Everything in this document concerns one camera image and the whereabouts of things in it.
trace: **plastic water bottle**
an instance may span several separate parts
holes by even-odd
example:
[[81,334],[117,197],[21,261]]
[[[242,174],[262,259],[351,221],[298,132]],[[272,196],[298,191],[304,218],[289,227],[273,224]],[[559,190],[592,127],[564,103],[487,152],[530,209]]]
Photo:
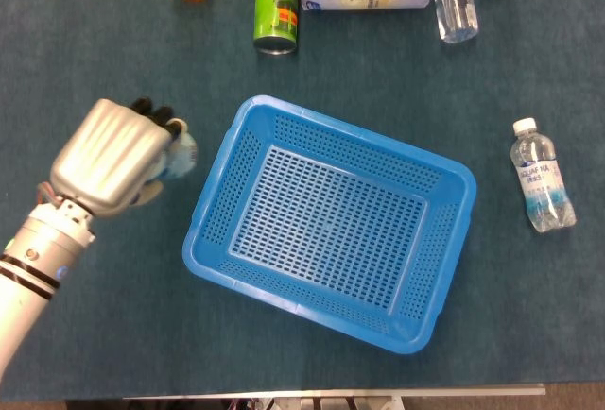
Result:
[[512,125],[517,141],[510,158],[517,168],[526,197],[527,215],[538,232],[576,224],[574,207],[567,197],[557,164],[555,146],[538,133],[532,118]]
[[435,0],[435,9],[444,42],[464,42],[479,32],[473,0]]

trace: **bottle cap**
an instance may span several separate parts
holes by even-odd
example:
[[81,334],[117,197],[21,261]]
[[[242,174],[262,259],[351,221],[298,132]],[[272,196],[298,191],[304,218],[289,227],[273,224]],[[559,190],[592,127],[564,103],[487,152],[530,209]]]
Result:
[[529,129],[537,129],[536,121],[533,120],[533,117],[517,120],[514,124],[512,124],[512,129],[514,129],[514,134],[518,136]]

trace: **bottle label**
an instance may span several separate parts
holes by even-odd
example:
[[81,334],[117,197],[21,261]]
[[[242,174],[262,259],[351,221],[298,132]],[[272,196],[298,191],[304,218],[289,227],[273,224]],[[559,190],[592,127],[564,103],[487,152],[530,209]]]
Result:
[[564,192],[565,187],[557,160],[529,162],[522,167],[517,167],[517,174],[526,198],[533,198],[541,193]]

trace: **green can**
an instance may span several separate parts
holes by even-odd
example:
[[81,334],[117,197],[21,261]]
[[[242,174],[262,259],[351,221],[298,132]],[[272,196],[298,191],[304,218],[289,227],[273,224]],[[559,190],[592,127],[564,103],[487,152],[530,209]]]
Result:
[[256,0],[254,46],[269,54],[291,53],[296,49],[299,0]]

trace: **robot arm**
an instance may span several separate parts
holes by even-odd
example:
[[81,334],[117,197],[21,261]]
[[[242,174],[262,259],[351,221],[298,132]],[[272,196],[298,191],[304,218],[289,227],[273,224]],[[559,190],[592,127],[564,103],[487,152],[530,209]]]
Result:
[[141,98],[130,108],[101,99],[41,185],[38,205],[0,258],[0,382],[11,357],[95,236],[95,216],[113,216],[159,193],[149,183],[184,122]]

